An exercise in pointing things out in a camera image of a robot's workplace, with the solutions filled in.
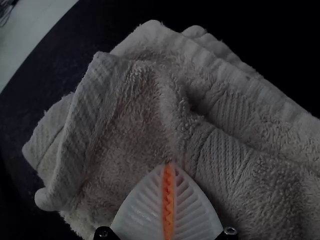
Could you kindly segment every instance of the dark background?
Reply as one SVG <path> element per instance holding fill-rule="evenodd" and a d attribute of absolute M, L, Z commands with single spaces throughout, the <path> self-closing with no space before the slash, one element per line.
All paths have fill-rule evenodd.
<path fill-rule="evenodd" d="M 200 25 L 299 105 L 320 117 L 315 7 L 227 2 L 80 0 L 42 39 L 0 94 L 1 239 L 78 239 L 34 203 L 43 186 L 21 153 L 52 104 L 75 90 L 95 52 L 109 52 L 156 19 L 181 32 Z"/>

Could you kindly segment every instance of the towel stack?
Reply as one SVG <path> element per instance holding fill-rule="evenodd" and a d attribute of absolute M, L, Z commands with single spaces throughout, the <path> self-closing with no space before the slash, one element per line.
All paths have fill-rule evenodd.
<path fill-rule="evenodd" d="M 139 26 L 94 55 L 22 152 L 84 239 L 135 184 L 176 162 L 242 240 L 320 239 L 320 121 L 200 26 Z"/>

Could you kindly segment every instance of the black screw head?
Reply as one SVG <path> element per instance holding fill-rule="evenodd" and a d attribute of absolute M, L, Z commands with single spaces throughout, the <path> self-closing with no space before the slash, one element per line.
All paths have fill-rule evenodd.
<path fill-rule="evenodd" d="M 106 230 L 101 230 L 101 231 L 99 232 L 99 237 L 101 237 L 101 238 L 106 238 L 106 237 L 108 237 L 108 232 L 107 232 Z"/>
<path fill-rule="evenodd" d="M 227 226 L 227 227 L 225 227 L 224 228 L 224 233 L 226 234 L 226 235 L 232 235 L 232 236 L 235 236 L 235 235 L 237 235 L 237 230 L 234 228 L 234 227 L 232 227 L 232 226 Z"/>

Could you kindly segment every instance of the white surface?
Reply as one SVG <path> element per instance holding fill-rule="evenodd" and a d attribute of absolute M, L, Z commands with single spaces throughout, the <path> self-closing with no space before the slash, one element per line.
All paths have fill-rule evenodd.
<path fill-rule="evenodd" d="M 19 0 L 0 28 L 0 93 L 47 32 L 78 0 Z"/>

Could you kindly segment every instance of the terry cloth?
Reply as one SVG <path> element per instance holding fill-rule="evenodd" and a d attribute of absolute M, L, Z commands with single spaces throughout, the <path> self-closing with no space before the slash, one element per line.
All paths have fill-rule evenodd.
<path fill-rule="evenodd" d="M 176 162 L 243 240 L 319 239 L 320 122 L 200 26 L 139 26 L 94 55 L 22 152 L 90 240 L 148 172 Z"/>

